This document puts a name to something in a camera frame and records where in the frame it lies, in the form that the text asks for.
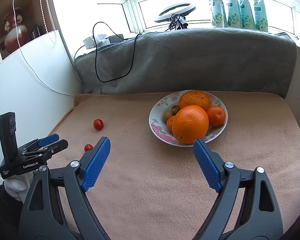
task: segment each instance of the blue gripper pad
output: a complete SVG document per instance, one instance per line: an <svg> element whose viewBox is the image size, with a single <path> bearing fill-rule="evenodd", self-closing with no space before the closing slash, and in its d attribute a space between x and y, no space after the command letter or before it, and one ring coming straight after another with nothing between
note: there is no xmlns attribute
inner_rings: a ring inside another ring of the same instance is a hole
<svg viewBox="0 0 300 240"><path fill-rule="evenodd" d="M97 181L97 178L102 170L103 165L105 164L110 153L110 140L106 138L96 154L91 159L91 162L88 164L84 172L84 180L81 185L84 191L87 191L89 188L93 187Z"/></svg>
<svg viewBox="0 0 300 240"><path fill-rule="evenodd" d="M195 140L193 143L193 154L197 159L209 187L215 189L217 193L220 193L222 190L220 173L209 157L207 151L198 140Z"/></svg>
<svg viewBox="0 0 300 240"><path fill-rule="evenodd" d="M38 145L40 147L45 147L51 143L54 143L54 142L57 142L59 140L59 135L57 135L56 133L55 134L52 134L46 138L43 138L39 141Z"/></svg>

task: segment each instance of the coiled black cord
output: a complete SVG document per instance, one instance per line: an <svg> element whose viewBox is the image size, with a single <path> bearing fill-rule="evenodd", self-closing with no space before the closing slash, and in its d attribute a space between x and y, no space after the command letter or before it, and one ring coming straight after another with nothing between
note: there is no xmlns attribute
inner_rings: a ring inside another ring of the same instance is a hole
<svg viewBox="0 0 300 240"><path fill-rule="evenodd" d="M181 23L180 23L180 14L175 14L175 13L173 13L172 15L171 15L171 22L170 22L170 24L169 24L169 27L168 27L168 29L166 29L165 30L165 32L167 31L167 30L173 30L173 29L177 29L177 24L179 23L179 26L181 25Z"/></svg>
<svg viewBox="0 0 300 240"><path fill-rule="evenodd" d="M129 71L128 71L125 75L123 75L123 76L121 76L121 77L113 78L113 79L110 79L110 80L108 80L108 81L102 81L102 80L99 78L98 72L97 72L97 53L98 53L98 48L97 48L96 39L95 39L95 37L94 37L94 27L95 27L98 23L104 23L105 25L107 25L108 28L109 28L109 29L110 29L117 37L119 37L120 39L122 39L122 40L124 40L124 41L131 40L131 39L123 39L123 38L121 38L121 37L120 37L119 35L117 35L117 34L109 27L109 25L106 24L105 22L97 22L97 23L93 26L93 28L92 28L92 35L93 35L94 43L96 44L96 57L95 57L95 60L94 60L94 66L95 66L97 78L98 78L98 80L99 80L101 83L108 83L108 82L111 82L111 81L114 81L114 80L118 80L118 79L120 79L120 78L124 78L124 77L127 76L127 75L130 73L130 71L132 70L133 60L134 60L134 53L135 53L135 50L136 50L136 42L137 42L138 36L141 35L141 33L138 33L137 36L134 38L133 53L132 53L132 60L131 60L131 67L130 67Z"/></svg>

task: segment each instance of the red vase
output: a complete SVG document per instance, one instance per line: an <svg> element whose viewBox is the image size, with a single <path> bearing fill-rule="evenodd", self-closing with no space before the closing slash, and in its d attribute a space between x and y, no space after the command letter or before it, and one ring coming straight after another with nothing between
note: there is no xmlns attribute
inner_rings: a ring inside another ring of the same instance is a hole
<svg viewBox="0 0 300 240"><path fill-rule="evenodd" d="M7 36L4 40L4 45L9 53L14 52L15 50L19 49L18 40L17 40L17 33L19 38L20 46L23 46L27 43L28 36L27 36L27 28L25 25L21 24L22 16L21 16L22 8L18 7L15 8L16 16L17 16L17 27L14 19L13 11L9 12L3 18L3 24L5 30L8 32Z"/></svg>

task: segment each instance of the white power adapter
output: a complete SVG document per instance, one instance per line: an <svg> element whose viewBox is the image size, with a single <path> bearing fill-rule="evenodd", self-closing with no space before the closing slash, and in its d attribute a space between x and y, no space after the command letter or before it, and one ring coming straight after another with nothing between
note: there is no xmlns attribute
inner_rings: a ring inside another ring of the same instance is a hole
<svg viewBox="0 0 300 240"><path fill-rule="evenodd" d="M100 33L100 34L94 35L94 37L96 39L97 48L100 48L102 46L110 44L110 41L106 37L106 34ZM86 49L93 49L96 47L96 43L94 42L93 36L86 38L83 41L83 43L84 43Z"/></svg>

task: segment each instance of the plate of fruit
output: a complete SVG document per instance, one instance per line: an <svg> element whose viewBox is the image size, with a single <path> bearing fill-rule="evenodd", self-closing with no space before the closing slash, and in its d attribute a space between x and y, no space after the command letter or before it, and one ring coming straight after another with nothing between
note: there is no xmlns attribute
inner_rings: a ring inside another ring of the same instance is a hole
<svg viewBox="0 0 300 240"><path fill-rule="evenodd" d="M201 90L172 93L152 108L149 125L163 142L192 147L196 139L206 143L217 138L226 127L228 112L216 96Z"/></svg>

